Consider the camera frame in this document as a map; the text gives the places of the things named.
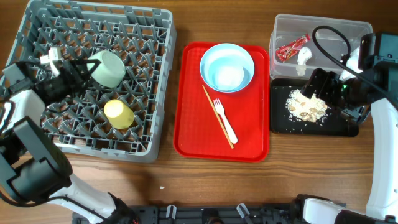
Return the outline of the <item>rice and nut leftovers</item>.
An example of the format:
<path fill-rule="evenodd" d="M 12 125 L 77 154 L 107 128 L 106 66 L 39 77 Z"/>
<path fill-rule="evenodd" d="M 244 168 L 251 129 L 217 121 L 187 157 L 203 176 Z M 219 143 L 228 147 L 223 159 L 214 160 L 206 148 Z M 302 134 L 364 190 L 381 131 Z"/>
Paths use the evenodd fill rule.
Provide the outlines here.
<path fill-rule="evenodd" d="M 316 123 L 326 117 L 328 106 L 315 94 L 311 98 L 302 95 L 300 90 L 292 90 L 285 103 L 289 118 L 293 121 Z"/>

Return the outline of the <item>light green bowl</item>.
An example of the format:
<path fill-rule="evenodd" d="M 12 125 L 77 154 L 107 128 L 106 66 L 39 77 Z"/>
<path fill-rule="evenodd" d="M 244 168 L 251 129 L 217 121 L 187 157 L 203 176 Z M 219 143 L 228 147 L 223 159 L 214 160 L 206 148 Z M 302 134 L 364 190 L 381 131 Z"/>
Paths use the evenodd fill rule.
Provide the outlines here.
<path fill-rule="evenodd" d="M 115 88 L 122 82 L 126 74 L 126 67 L 114 53 L 102 50 L 90 56 L 88 60 L 99 60 L 101 62 L 91 74 L 91 77 L 99 84 L 108 88 Z"/>

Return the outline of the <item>light blue round plate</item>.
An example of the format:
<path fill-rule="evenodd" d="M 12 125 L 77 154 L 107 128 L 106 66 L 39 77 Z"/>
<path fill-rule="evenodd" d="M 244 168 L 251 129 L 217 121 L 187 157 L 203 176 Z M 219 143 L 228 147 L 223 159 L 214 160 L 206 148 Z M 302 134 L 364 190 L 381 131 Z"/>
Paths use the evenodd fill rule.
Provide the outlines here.
<path fill-rule="evenodd" d="M 232 91 L 222 93 L 234 93 L 242 90 L 251 82 L 254 77 L 254 60 L 244 48 L 230 43 L 216 44 L 210 47 L 202 56 L 200 61 L 200 74 L 203 81 L 208 85 L 207 72 L 210 64 L 219 58 L 231 58 L 243 67 L 244 78 L 240 86 Z"/>

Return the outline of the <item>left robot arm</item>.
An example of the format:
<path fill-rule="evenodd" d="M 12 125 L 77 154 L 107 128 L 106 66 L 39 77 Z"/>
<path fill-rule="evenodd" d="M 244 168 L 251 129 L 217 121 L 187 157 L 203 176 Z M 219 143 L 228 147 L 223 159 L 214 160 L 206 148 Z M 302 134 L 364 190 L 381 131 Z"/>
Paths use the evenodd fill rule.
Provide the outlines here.
<path fill-rule="evenodd" d="M 67 60 L 38 80 L 33 61 L 14 62 L 2 71 L 10 86 L 1 99 L 1 198 L 15 207 L 43 204 L 65 207 L 89 223 L 139 223 L 139 216 L 120 198 L 96 190 L 73 174 L 65 154 L 42 131 L 45 108 L 68 96 L 80 96 L 102 66 L 98 59 Z"/>

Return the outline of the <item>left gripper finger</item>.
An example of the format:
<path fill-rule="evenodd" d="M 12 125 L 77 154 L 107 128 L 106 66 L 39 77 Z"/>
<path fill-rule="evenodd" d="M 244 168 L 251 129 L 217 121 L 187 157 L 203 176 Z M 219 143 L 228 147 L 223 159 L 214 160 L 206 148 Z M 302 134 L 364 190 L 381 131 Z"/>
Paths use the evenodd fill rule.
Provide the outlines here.
<path fill-rule="evenodd" d="M 86 90 L 93 83 L 91 77 L 86 77 L 75 83 L 75 90 Z"/>
<path fill-rule="evenodd" d="M 100 65 L 101 61 L 98 59 L 63 61 L 64 69 L 77 75 L 91 75 Z"/>

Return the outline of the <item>light blue bowl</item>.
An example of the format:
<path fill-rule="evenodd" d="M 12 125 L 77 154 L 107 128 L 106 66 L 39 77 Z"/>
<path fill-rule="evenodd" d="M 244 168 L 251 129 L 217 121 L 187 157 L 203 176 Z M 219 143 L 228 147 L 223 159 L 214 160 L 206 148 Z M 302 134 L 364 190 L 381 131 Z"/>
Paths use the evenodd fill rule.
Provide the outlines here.
<path fill-rule="evenodd" d="M 215 90 L 227 92 L 236 89 L 242 83 L 244 70 L 231 58 L 219 58 L 208 68 L 208 85 Z"/>

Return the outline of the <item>white napkin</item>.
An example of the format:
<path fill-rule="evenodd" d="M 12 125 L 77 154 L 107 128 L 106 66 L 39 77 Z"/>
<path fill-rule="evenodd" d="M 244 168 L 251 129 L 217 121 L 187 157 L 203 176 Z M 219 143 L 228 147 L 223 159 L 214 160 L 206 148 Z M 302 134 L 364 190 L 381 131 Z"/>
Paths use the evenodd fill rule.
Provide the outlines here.
<path fill-rule="evenodd" d="M 308 47 L 302 47 L 298 53 L 296 71 L 297 75 L 303 77 L 306 71 L 306 63 L 312 58 L 312 51 Z"/>

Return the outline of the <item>red snack wrapper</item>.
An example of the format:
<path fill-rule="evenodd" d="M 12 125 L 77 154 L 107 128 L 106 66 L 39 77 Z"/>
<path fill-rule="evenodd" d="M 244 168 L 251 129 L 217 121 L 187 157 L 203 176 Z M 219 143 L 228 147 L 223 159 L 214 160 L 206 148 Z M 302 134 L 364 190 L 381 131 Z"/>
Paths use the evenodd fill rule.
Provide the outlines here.
<path fill-rule="evenodd" d="M 288 59 L 298 54 L 301 48 L 310 40 L 309 34 L 305 34 L 295 41 L 279 47 L 275 51 L 276 57 L 282 62 L 286 62 Z"/>

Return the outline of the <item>yellow plastic cup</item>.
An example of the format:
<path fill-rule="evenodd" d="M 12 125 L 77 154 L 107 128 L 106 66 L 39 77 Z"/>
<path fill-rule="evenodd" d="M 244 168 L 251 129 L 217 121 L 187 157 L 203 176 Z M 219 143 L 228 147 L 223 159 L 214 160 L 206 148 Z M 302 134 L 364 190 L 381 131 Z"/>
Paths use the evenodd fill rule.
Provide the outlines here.
<path fill-rule="evenodd" d="M 121 100 L 109 100 L 104 106 L 104 113 L 116 129 L 126 129 L 134 122 L 134 113 Z"/>

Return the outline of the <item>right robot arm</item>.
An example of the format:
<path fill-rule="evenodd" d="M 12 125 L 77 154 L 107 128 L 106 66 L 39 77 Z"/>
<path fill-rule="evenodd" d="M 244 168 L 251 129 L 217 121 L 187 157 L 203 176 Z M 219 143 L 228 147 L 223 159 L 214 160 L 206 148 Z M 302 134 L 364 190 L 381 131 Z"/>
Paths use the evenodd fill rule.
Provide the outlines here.
<path fill-rule="evenodd" d="M 292 219 L 307 223 L 397 223 L 397 35 L 366 34 L 359 46 L 358 68 L 346 66 L 320 44 L 322 54 L 353 77 L 342 81 L 333 72 L 313 71 L 302 95 L 316 95 L 342 113 L 369 106 L 374 125 L 374 168 L 365 213 L 349 210 L 331 200 L 298 195 Z"/>

